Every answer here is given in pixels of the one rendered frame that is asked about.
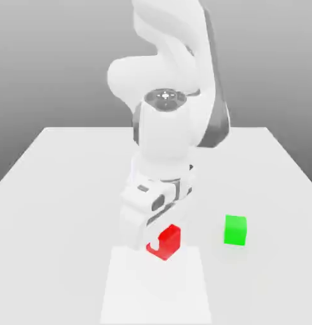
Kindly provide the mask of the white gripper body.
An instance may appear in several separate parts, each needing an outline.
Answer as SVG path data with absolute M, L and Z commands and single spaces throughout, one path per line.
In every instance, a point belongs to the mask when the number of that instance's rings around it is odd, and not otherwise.
M 158 228 L 162 232 L 171 224 L 181 226 L 187 218 L 188 211 L 189 198 L 167 204 L 157 213 L 150 215 L 135 208 L 123 206 L 119 221 L 123 244 L 135 251 L 142 249 L 142 236 L 146 228 Z

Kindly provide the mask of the small red cube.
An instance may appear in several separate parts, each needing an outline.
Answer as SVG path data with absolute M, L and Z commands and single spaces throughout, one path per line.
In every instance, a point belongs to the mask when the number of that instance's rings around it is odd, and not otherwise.
M 152 248 L 151 244 L 148 243 L 146 245 L 146 250 L 158 258 L 167 261 L 180 248 L 180 240 L 180 227 L 171 224 L 158 236 L 158 249 Z

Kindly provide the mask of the small green cube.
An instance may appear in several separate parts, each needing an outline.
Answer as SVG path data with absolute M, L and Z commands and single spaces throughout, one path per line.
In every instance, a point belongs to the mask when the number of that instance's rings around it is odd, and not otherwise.
M 244 246 L 247 238 L 247 218 L 226 215 L 224 224 L 224 244 Z

